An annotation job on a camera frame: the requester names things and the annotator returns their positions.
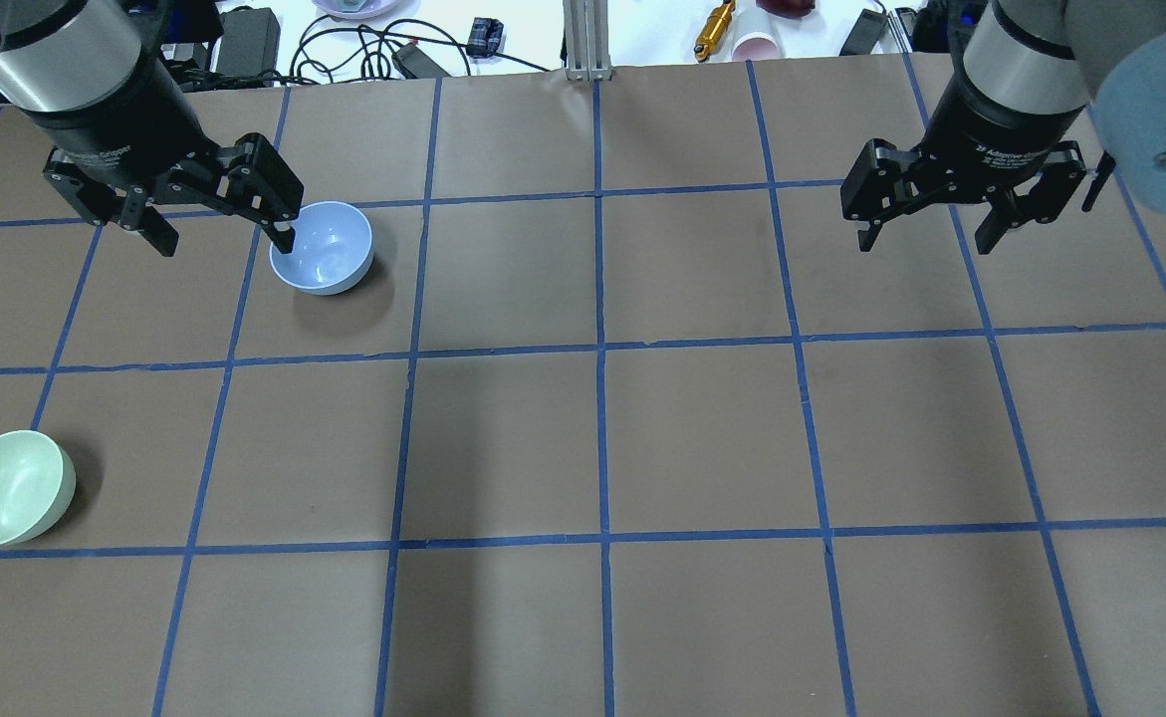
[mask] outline purple bowl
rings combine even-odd
[[[312,3],[317,6],[323,13],[331,15],[332,17],[342,17],[345,20],[364,20],[366,17],[374,17],[374,15],[387,13],[401,0],[370,0],[365,3],[363,9],[356,13],[345,13],[339,9],[339,0],[312,0]]]

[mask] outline red object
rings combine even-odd
[[[796,19],[814,12],[817,0],[756,0],[756,5],[778,17]]]

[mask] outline light green bowl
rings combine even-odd
[[[73,463],[38,431],[0,435],[0,544],[41,535],[69,508]]]

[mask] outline table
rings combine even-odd
[[[862,254],[838,177],[950,71],[190,96],[364,209],[333,297],[86,226],[1,108],[0,433],[80,481],[0,549],[0,714],[1166,714],[1166,218]]]

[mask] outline yellow tool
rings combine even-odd
[[[737,9],[737,0],[724,0],[716,9],[711,10],[705,19],[705,26],[697,35],[697,44],[693,45],[693,56],[698,63],[704,63],[715,52],[724,33],[729,31],[729,23],[733,21],[733,10]]]

